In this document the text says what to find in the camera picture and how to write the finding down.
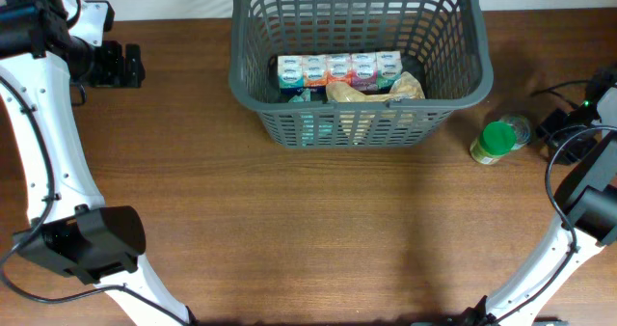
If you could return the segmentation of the metal tin can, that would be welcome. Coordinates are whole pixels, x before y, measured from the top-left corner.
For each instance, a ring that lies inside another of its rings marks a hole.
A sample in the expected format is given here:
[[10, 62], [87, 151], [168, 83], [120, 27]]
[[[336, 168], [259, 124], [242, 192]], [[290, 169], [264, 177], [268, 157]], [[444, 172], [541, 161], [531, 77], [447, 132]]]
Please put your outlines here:
[[532, 138], [531, 124], [527, 117], [518, 114], [504, 115], [499, 119], [512, 127], [516, 142], [512, 150], [518, 150], [528, 145]]

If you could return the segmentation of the green-lid spice jar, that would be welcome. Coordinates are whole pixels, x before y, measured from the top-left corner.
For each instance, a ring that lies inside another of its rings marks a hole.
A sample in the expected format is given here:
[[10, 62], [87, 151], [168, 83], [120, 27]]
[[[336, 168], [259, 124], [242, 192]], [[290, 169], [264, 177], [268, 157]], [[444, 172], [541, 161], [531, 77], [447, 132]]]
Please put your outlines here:
[[507, 155], [517, 142], [513, 127], [505, 122], [491, 122], [471, 143], [469, 153], [479, 164], [492, 165]]

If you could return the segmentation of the grey plastic basket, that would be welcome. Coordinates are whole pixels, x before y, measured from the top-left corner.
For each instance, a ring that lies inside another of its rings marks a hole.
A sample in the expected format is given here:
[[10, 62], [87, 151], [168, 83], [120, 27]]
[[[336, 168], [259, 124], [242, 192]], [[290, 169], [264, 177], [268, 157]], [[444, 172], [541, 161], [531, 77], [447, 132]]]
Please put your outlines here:
[[[279, 90], [281, 55], [399, 51], [424, 99], [338, 103], [321, 95], [289, 103]], [[479, 0], [233, 0], [228, 83], [239, 103], [256, 112], [271, 138], [296, 149], [412, 146], [452, 112], [481, 102], [494, 81]], [[301, 144], [301, 114], [333, 133]], [[375, 114], [354, 145], [340, 115]]]

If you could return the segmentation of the beige snack bag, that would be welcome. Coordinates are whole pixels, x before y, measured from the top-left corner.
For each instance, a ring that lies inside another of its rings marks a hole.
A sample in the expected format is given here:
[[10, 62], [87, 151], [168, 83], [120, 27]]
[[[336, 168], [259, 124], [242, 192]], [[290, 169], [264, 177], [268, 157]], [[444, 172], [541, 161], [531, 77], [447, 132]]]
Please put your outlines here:
[[[326, 96], [329, 101], [338, 103], [373, 103], [425, 98], [420, 82], [408, 71], [403, 71], [385, 94], [368, 95], [352, 88], [347, 83], [335, 81], [326, 86]], [[359, 145], [369, 132], [374, 118], [375, 114], [360, 114], [358, 124], [354, 127], [353, 116], [351, 114], [341, 114], [340, 124], [342, 131], [352, 139], [354, 145]]]

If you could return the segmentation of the white tissue multipack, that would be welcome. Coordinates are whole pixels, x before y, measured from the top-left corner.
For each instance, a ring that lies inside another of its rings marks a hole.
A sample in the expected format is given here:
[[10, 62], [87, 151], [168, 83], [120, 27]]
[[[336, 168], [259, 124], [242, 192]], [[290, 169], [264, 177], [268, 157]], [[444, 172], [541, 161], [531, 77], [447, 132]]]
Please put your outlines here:
[[343, 82], [355, 90], [384, 94], [403, 72], [399, 51], [286, 55], [277, 59], [279, 90], [296, 95], [309, 89], [324, 94], [326, 86]]

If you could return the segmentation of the teal packet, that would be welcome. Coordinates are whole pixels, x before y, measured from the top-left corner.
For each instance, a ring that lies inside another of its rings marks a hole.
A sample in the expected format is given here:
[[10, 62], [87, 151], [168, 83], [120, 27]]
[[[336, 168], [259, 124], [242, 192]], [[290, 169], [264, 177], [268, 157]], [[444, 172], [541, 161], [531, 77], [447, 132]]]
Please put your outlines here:
[[[311, 102], [312, 91], [304, 89], [299, 95], [294, 95], [288, 100], [289, 103]], [[320, 122], [315, 127], [315, 117], [312, 114], [301, 114], [302, 132], [301, 144], [303, 147], [314, 146], [316, 138], [327, 138], [333, 133], [331, 123]]]

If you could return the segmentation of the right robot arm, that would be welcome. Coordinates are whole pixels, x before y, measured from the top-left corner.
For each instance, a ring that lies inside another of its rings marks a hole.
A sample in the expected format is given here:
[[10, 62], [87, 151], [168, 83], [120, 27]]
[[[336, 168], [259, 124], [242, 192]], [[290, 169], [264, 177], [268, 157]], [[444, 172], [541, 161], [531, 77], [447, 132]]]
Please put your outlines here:
[[570, 165], [558, 187], [545, 188], [555, 210], [548, 231], [498, 290], [451, 319], [453, 325], [534, 325], [550, 298], [580, 268], [616, 241], [616, 67], [582, 80], [585, 98], [556, 109], [535, 128], [548, 165]]

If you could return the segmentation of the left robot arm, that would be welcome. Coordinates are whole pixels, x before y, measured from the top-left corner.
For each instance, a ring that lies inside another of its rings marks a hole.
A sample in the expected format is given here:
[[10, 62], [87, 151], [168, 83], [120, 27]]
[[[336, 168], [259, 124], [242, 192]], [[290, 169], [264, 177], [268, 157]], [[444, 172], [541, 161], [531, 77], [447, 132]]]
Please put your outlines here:
[[148, 262], [137, 211], [109, 206], [94, 183], [73, 116], [71, 89], [138, 88], [136, 44], [108, 41], [103, 0], [1, 0], [1, 99], [27, 184], [29, 226], [11, 254], [112, 297], [138, 325], [196, 319]]

